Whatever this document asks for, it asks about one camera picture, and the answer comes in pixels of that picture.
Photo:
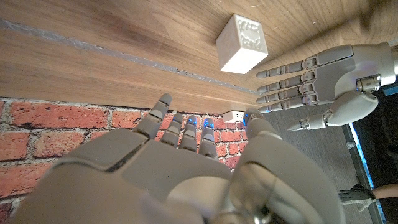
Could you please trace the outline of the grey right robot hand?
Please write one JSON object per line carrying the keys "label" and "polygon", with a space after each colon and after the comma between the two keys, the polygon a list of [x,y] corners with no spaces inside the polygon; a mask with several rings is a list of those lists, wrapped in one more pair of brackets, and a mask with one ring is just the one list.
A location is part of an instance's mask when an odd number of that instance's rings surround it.
{"label": "grey right robot hand", "polygon": [[20,204],[13,223],[344,223],[333,183],[285,142],[256,109],[236,167],[216,153],[213,122],[174,116],[155,137],[164,94],[131,131],[117,129],[57,160]]}

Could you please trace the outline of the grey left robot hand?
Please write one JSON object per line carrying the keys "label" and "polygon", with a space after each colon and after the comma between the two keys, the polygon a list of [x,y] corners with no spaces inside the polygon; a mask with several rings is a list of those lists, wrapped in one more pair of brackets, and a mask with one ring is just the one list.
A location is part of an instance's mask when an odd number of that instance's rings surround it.
{"label": "grey left robot hand", "polygon": [[256,101],[261,113],[329,104],[324,113],[296,121],[288,129],[342,126],[372,113],[379,103],[374,92],[395,82],[397,47],[387,42],[341,45],[256,76],[268,78],[288,73],[294,73],[294,77],[258,88],[261,97]]}

